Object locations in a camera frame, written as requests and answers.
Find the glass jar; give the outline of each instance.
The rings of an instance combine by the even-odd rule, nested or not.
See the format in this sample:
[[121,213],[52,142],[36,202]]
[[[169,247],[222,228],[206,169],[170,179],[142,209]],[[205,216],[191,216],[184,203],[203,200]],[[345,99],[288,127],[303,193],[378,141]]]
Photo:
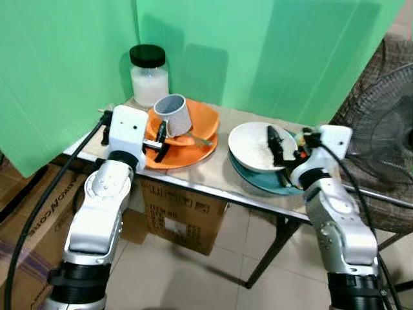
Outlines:
[[134,99],[143,108],[152,108],[156,101],[169,94],[165,51],[156,45],[136,45],[129,51]]

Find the gray cup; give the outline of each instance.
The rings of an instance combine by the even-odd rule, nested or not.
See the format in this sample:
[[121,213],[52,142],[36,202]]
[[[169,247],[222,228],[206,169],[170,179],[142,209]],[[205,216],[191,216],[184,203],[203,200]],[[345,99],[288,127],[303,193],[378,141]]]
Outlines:
[[179,94],[171,94],[154,105],[154,112],[166,122],[166,134],[169,138],[187,133],[192,126],[186,99]]

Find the teal plate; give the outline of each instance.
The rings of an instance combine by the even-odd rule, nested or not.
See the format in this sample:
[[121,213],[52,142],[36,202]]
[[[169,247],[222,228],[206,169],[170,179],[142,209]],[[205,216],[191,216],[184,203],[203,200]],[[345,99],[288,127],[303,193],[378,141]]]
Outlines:
[[232,153],[228,152],[228,157],[230,158],[232,166],[237,170],[237,172],[245,179],[245,181],[249,182],[253,186],[258,187],[259,189],[263,189],[267,192],[272,192],[278,195],[299,195],[302,194],[303,191],[296,189],[295,187],[284,187],[278,181],[278,176],[276,172],[272,173],[258,173],[251,170],[244,168],[232,155]]

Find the table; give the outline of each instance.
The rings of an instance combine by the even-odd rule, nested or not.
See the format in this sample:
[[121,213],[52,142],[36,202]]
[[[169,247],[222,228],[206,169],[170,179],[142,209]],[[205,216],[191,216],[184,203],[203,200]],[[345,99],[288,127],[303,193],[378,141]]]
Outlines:
[[[125,105],[136,108],[132,100],[127,101]],[[301,195],[280,196],[263,191],[246,182],[234,170],[228,158],[228,136],[234,127],[249,121],[273,123],[293,133],[299,132],[303,126],[232,108],[208,105],[220,114],[220,124],[217,130],[219,143],[217,149],[208,158],[195,165],[180,169],[164,171],[145,169],[137,175],[141,178],[178,186],[277,216],[274,242],[250,275],[250,278],[246,282],[242,282],[246,288],[250,289],[301,224],[310,224],[310,221],[305,214],[305,206]],[[103,128],[100,128],[83,151],[79,153],[78,158],[88,161],[105,158],[107,147],[101,145],[102,137]],[[80,142],[81,140],[67,148],[64,154],[70,155],[73,153]]]

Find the orange plate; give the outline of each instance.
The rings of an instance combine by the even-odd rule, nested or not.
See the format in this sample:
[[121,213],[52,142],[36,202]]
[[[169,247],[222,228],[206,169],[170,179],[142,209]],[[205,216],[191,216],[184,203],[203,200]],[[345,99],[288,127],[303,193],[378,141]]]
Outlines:
[[[210,108],[204,103],[186,99],[186,105],[188,107],[189,115],[192,121],[192,129],[189,130],[194,136],[203,139],[211,137],[218,128],[219,114],[214,109]],[[146,131],[151,136],[156,137],[157,130],[161,124],[161,119],[154,112],[153,109],[149,110],[149,121],[146,126]],[[171,145],[193,145],[194,139],[188,136],[178,136],[166,139],[166,142]]]
[[[145,139],[152,140],[154,137],[146,133]],[[218,136],[214,134],[209,137],[213,142],[211,146],[197,147],[196,145],[188,145],[180,147],[178,145],[171,145],[167,154],[160,163],[154,160],[157,152],[151,149],[146,149],[146,166],[152,169],[174,169],[193,165],[211,154],[218,145]]]

